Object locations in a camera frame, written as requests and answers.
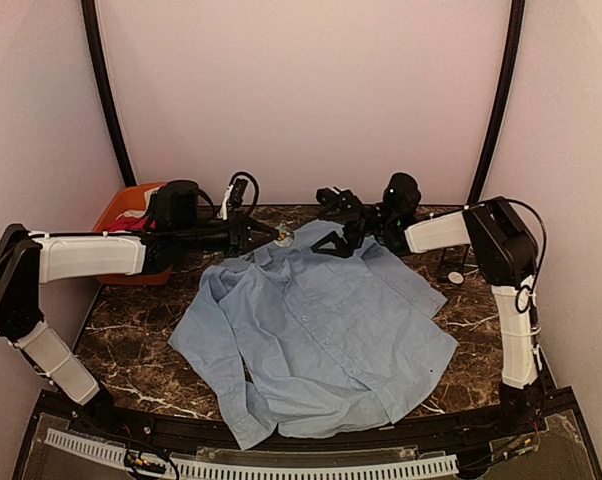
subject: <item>denim shirt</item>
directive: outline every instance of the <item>denim shirt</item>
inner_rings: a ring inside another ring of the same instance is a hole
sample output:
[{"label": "denim shirt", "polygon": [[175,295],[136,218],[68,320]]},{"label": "denim shirt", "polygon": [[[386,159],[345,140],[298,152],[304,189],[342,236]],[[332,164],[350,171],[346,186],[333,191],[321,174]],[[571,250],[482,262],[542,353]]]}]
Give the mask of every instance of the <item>denim shirt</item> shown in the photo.
[{"label": "denim shirt", "polygon": [[372,238],[347,259],[313,253],[335,228],[317,220],[289,247],[208,268],[170,338],[242,449],[277,425],[323,438],[397,422],[452,358],[456,341],[431,320],[445,297]]}]

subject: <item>dark marble surface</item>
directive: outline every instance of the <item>dark marble surface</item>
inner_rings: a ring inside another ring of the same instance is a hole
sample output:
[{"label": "dark marble surface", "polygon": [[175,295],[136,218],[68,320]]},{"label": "dark marble surface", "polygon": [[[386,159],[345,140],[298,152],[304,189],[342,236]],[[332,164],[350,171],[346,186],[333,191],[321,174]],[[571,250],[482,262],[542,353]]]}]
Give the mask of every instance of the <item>dark marble surface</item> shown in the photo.
[{"label": "dark marble surface", "polygon": [[[313,220],[319,207],[259,207],[255,217],[291,229]],[[456,249],[448,258],[461,258]],[[458,287],[437,280],[441,252],[413,255],[405,263],[447,298],[434,321],[459,346],[432,395],[409,416],[450,413],[498,403],[502,351],[496,304],[476,267]],[[147,412],[221,420],[216,397],[180,354],[167,344],[194,299],[199,279],[220,254],[191,254],[165,286],[107,286],[77,346],[85,365],[108,387],[116,404]],[[474,258],[470,252],[470,265]]]}]

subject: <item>orange bin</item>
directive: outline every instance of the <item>orange bin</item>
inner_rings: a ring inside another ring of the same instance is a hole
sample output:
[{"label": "orange bin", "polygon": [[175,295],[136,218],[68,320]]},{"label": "orange bin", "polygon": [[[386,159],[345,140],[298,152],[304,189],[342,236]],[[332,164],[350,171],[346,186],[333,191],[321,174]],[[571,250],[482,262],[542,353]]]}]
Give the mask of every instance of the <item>orange bin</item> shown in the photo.
[{"label": "orange bin", "polygon": [[[92,231],[104,231],[119,215],[128,210],[145,210],[145,192],[163,185],[165,182],[147,183],[120,191],[114,196]],[[170,279],[171,273],[172,267],[155,275],[100,275],[97,279],[104,285],[165,285]]]}]

